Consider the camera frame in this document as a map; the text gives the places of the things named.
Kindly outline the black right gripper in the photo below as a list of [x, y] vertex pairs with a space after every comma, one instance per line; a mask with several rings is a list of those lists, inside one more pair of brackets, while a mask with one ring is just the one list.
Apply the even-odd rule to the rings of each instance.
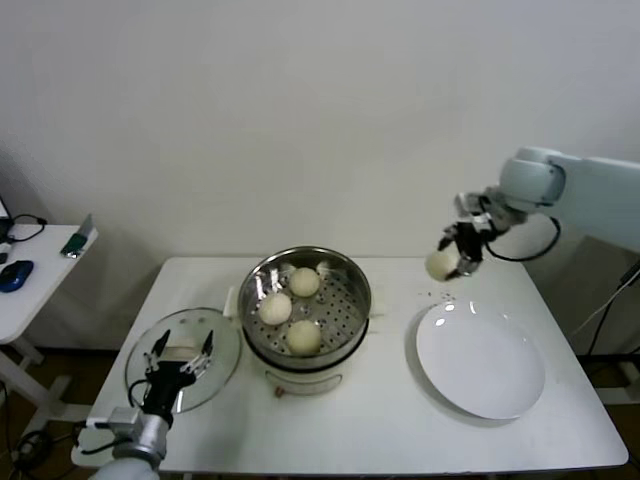
[[460, 258], [455, 262], [454, 268], [447, 274], [447, 277], [471, 276], [483, 261], [483, 236], [472, 223], [457, 222], [443, 230], [442, 237], [438, 242], [438, 250], [444, 251], [454, 242]]

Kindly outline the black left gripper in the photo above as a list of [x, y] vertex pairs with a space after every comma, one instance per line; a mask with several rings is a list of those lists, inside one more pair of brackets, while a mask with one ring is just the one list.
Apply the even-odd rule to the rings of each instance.
[[214, 332], [209, 331], [201, 352], [189, 362], [160, 361], [171, 330], [155, 341], [151, 351], [144, 354], [146, 379], [150, 385], [142, 404], [145, 414], [171, 416], [180, 391], [196, 382], [211, 364], [214, 348]]

